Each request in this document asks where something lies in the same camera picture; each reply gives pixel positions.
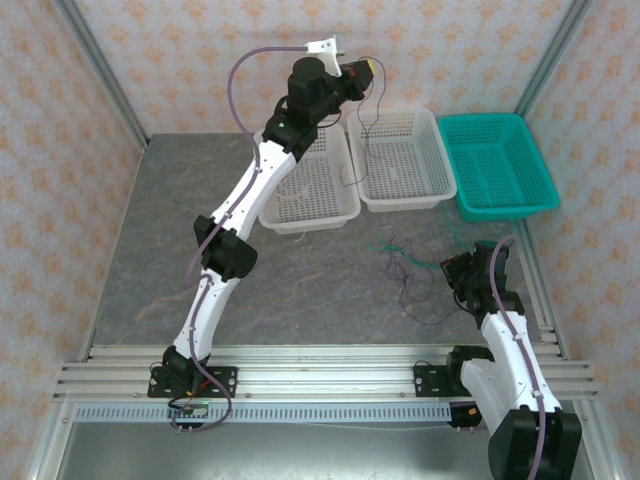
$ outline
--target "teal plastic basket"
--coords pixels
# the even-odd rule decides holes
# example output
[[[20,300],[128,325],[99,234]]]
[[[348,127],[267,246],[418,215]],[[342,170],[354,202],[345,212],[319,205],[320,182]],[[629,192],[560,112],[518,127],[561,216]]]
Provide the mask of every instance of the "teal plastic basket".
[[[466,221],[526,218],[560,205],[549,170],[522,117],[453,115],[442,117],[439,126]]]

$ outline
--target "black mounting plate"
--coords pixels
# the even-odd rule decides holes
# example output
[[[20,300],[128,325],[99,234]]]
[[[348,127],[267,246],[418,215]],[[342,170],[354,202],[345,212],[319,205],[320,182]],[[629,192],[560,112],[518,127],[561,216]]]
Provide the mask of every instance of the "black mounting plate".
[[[413,385],[416,397],[470,397],[471,394],[449,380],[446,365],[415,365]]]
[[[205,369],[213,378],[224,385],[231,398],[236,396],[238,367],[205,367]],[[147,396],[149,398],[184,397],[186,396],[186,391],[184,383],[172,376],[164,366],[157,366],[151,369]],[[198,394],[198,398],[224,398],[224,395],[215,385],[209,385]]]

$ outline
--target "patterned wallpaper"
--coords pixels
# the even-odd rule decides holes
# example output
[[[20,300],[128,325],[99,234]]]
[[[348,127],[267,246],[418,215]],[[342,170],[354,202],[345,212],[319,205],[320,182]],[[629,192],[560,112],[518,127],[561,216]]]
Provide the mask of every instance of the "patterned wallpaper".
[[[139,152],[51,0],[0,2],[0,477],[26,476]]]
[[[238,57],[334,32],[345,35],[344,61],[372,55],[388,67],[383,105],[425,105],[438,114],[513,111],[571,0],[79,4],[151,134],[236,131],[225,95]],[[286,93],[295,55],[261,55],[236,76],[238,110],[249,127],[263,126]]]
[[[640,470],[640,4],[596,1],[529,118],[562,196],[533,231],[572,354]]]

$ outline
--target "white plastic basket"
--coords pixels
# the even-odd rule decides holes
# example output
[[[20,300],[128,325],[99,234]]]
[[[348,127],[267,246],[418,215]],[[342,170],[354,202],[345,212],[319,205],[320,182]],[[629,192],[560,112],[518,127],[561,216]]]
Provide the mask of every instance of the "white plastic basket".
[[[361,110],[365,128],[375,110]],[[426,108],[380,109],[367,132],[357,112],[347,118],[360,198],[372,212],[433,208],[453,198],[456,181],[433,113]]]
[[[318,130],[317,140],[280,181],[259,219],[265,227],[284,235],[340,228],[359,213],[360,199],[344,129],[334,125]]]

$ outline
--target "gray tabletop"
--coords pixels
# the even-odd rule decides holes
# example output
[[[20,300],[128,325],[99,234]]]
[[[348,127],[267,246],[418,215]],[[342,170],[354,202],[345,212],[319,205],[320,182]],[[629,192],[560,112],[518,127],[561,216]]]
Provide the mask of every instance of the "gray tabletop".
[[[197,245],[193,221],[209,215],[248,166],[251,148],[238,134],[154,135],[143,160],[98,313],[96,345],[169,345],[194,291],[182,289]],[[431,210],[362,213],[335,230],[278,235],[258,222],[248,243],[255,269],[235,289],[214,337],[218,345],[479,343],[471,316],[458,310],[439,270],[404,261],[413,302],[385,267],[378,235],[412,239],[414,256],[439,262],[457,244],[497,240],[506,222],[468,224],[455,201]],[[506,269],[539,339],[515,249]]]

